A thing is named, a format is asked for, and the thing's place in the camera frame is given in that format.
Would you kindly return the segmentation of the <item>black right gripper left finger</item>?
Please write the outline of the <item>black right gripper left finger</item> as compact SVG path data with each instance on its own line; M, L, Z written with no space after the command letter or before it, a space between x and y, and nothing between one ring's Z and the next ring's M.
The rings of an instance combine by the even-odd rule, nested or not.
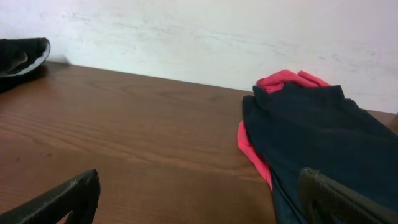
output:
M92 224L101 193L99 176L90 169L32 200L1 214L1 223Z

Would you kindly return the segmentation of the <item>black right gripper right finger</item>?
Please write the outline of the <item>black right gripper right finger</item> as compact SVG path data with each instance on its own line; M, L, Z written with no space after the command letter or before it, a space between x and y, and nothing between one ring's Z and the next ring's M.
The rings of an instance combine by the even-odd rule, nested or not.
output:
M309 223L397 223L396 212L309 167L300 172L298 193Z

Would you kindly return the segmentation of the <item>black shorts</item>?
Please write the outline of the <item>black shorts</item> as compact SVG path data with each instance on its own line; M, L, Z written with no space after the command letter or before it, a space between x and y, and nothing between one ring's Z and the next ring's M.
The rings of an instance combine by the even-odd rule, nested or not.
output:
M44 76L50 48L45 37L1 39L1 93Z

